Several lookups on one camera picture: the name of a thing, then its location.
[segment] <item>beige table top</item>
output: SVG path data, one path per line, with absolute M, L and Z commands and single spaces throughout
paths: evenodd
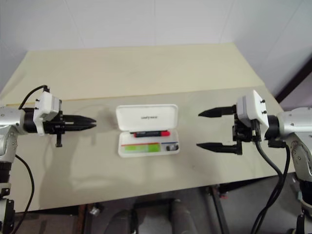
M 167 49 L 174 48 L 173 53 L 175 54 L 175 49 L 178 47 L 184 50 L 183 46 L 170 46 Z M 170 72 L 167 71 L 172 74 L 174 81 L 180 79 L 185 84 L 184 86 L 171 86 L 170 90 L 167 90 L 166 85 L 155 78 L 152 82 L 155 89 L 146 91 L 145 88 L 150 85 L 143 82 L 146 77 L 142 78 L 142 76 L 147 75 L 148 71 L 142 72 L 138 67 L 136 76 L 131 72 L 126 75 L 128 78 L 137 77 L 138 82 L 130 82 L 125 78 L 123 83 L 127 85 L 118 86 L 125 92 L 124 95 L 121 95 L 117 90 L 118 82 L 121 82 L 120 79 L 122 79 L 122 75 L 117 73 L 118 69 L 114 71 L 116 72 L 116 80 L 119 80 L 118 82 L 110 79 L 105 82 L 104 80 L 101 81 L 103 84 L 110 83 L 120 96 L 134 95 L 136 91 L 138 96 L 133 97 L 115 97 L 114 90 L 109 89 L 107 86 L 102 88 L 105 92 L 101 92 L 97 85 L 101 82 L 95 83 L 95 77 L 90 79 L 92 84 L 84 83 L 93 87 L 93 90 L 86 89 L 88 90 L 87 95 L 82 92 L 83 87 L 81 87 L 81 84 L 68 90 L 66 87 L 71 81 L 75 80 L 75 78 L 84 77 L 84 74 L 87 74 L 87 71 L 84 70 L 88 70 L 90 66 L 93 67 L 91 64 L 94 62 L 92 60 L 90 60 L 90 63 L 86 63 L 87 59 L 84 56 L 71 58 L 71 62 L 62 60 L 60 63 L 86 63 L 83 69 L 77 68 L 79 72 L 84 71 L 84 74 L 75 73 L 76 66 L 74 65 L 70 71 L 64 71 L 71 74 L 66 80 L 61 70 L 57 68 L 59 63 L 55 54 L 67 55 L 67 52 L 71 53 L 71 51 L 46 52 L 46 57 L 43 55 L 44 52 L 29 53 L 3 91 L 2 98 L 4 102 L 17 103 L 23 98 L 26 90 L 47 83 L 51 86 L 51 92 L 53 94 L 58 93 L 58 96 L 62 99 L 63 97 L 65 97 L 64 99 L 77 99 L 80 96 L 83 98 L 96 98 L 64 101 L 62 108 L 65 114 L 79 114 L 97 120 L 97 127 L 94 129 L 79 133 L 66 133 L 63 137 L 62 148 L 55 148 L 55 136 L 40 137 L 32 134 L 19 137 L 17 153 L 29 163 L 36 185 L 35 196 L 30 209 L 71 206 L 274 175 L 273 169 L 264 162 L 252 143 L 243 144 L 244 154 L 242 156 L 217 154 L 196 146 L 196 143 L 208 141 L 223 142 L 224 144 L 233 143 L 231 141 L 233 116 L 209 119 L 197 115 L 203 110 L 216 106 L 233 105 L 237 98 L 244 95 L 248 90 L 254 88 L 259 92 L 266 100 L 270 114 L 282 111 L 278 103 L 264 87 L 263 82 L 256 76 L 232 44 L 202 45 L 200 47 L 202 47 L 202 50 L 198 49 L 198 54 L 201 54 L 201 51 L 207 54 L 214 51 L 215 57 L 213 55 L 202 56 L 202 59 L 207 59 L 206 64 L 211 61 L 214 66 L 203 66 L 200 72 L 195 69 L 194 74 L 196 76 L 191 77 L 188 63 L 192 67 L 195 66 L 194 63 L 197 61 L 194 62 L 192 59 L 188 60 L 188 57 L 185 57 L 187 62 L 183 66 L 178 66 L 178 69 L 183 69 L 184 72 L 178 72 L 174 69 Z M 143 48 L 150 51 L 154 47 Z M 100 49 L 102 52 L 106 50 L 120 50 L 120 53 L 122 51 L 120 48 Z M 229 54 L 233 53 L 232 56 L 229 56 L 233 60 L 232 62 L 219 56 L 217 52 L 223 50 Z M 92 56 L 98 53 L 97 50 L 91 51 Z M 160 56 L 159 60 L 168 59 L 170 53 L 164 52 L 164 54 L 165 57 Z M 32 79 L 32 75 L 38 78 L 44 74 L 44 69 L 41 70 L 43 57 L 55 66 L 55 69 L 51 68 L 49 72 L 47 71 L 49 79 L 57 77 L 56 79 L 60 82 L 60 79 L 63 78 L 63 85 L 57 86 L 55 80 L 49 80 L 45 77 L 42 77 L 41 81 Z M 37 69 L 36 64 L 38 63 L 41 63 L 42 66 Z M 124 63 L 119 65 L 121 71 L 126 66 Z M 95 72 L 94 69 L 89 71 L 92 74 L 91 76 L 95 76 L 95 74 L 103 76 L 105 74 L 104 70 L 100 70 L 99 67 L 97 69 L 99 72 Z M 159 67 L 154 67 L 154 70 L 152 67 L 149 67 L 149 69 L 150 74 L 153 74 L 154 77 Z M 24 73 L 24 76 L 22 79 L 18 79 L 22 73 Z M 163 77 L 166 78 L 162 81 L 172 82 L 169 79 L 171 76 L 166 72 L 163 74 Z M 192 92 L 181 93 L 188 88 Z M 141 96 L 148 91 L 159 95 Z M 106 96 L 108 94 L 114 97 L 99 98 L 100 95 Z M 117 153 L 120 130 L 116 123 L 115 108 L 121 104 L 166 103 L 173 103 L 179 107 L 177 131 L 180 140 L 180 153 L 170 156 L 120 158 Z M 266 143 L 263 144 L 263 147 L 273 162 L 282 169 L 285 163 L 285 152 L 280 149 L 268 149 Z M 27 203 L 30 194 L 30 181 L 26 170 L 18 161 L 13 164 L 11 182 L 10 198 L 15 200 L 15 208 L 19 212 L 24 209 Z
M 62 100 L 264 85 L 233 43 L 30 51 L 0 99 L 20 103 L 42 84 Z

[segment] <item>metal frame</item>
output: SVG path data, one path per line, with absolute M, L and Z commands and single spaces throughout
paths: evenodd
M 276 96 L 276 101 L 281 103 L 310 73 L 312 73 L 312 56 L 292 80 Z
M 211 195 L 214 201 L 214 207 L 215 211 L 219 220 L 219 225 L 221 229 L 222 234 L 230 234 L 228 224 L 225 219 L 225 215 L 223 212 L 222 204 L 220 201 L 220 196 L 219 196 L 219 191 L 218 191 L 218 185 L 211 185 L 206 187 L 206 193 L 205 196 Z

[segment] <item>red marker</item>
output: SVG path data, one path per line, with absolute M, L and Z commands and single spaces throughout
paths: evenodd
M 169 131 L 150 131 L 150 132 L 137 132 L 133 133 L 134 137 L 168 137 Z

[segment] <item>floor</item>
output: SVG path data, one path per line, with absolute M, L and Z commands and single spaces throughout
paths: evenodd
M 276 177 L 268 178 L 226 194 L 221 203 L 231 234 L 250 232 L 257 213 L 265 205 L 276 181 Z M 296 199 L 295 192 L 297 189 L 292 175 L 288 175 L 283 192 L 269 209 L 259 233 L 283 234 L 289 228 L 295 227 L 297 215 L 300 213 L 300 203 Z M 102 202 L 104 210 L 93 218 L 90 234 L 103 234 L 110 218 L 120 210 L 131 209 L 135 203 L 165 198 L 180 199 L 188 207 L 199 234 L 219 234 L 221 232 L 212 198 L 202 194 L 199 188 L 194 188 Z M 19 233 L 72 234 L 74 219 L 70 216 L 60 218 L 55 215 L 40 216 L 37 220 L 27 219 Z M 171 234 L 166 205 L 141 208 L 138 210 L 138 219 L 140 234 Z M 306 230 L 312 233 L 312 223 L 307 223 Z

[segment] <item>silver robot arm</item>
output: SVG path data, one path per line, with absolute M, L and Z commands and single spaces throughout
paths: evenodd
M 18 135 L 55 134 L 56 147 L 61 147 L 61 135 L 66 131 L 81 131 L 95 126 L 94 119 L 63 115 L 61 101 L 50 94 L 48 89 L 36 99 L 34 108 L 19 110 L 0 107 L 0 234 L 9 234 L 14 228 L 14 201 L 4 197 L 11 191 L 9 176 L 16 156 Z
M 312 216 L 312 108 L 277 115 L 279 134 L 289 146 L 302 192 L 304 213 Z

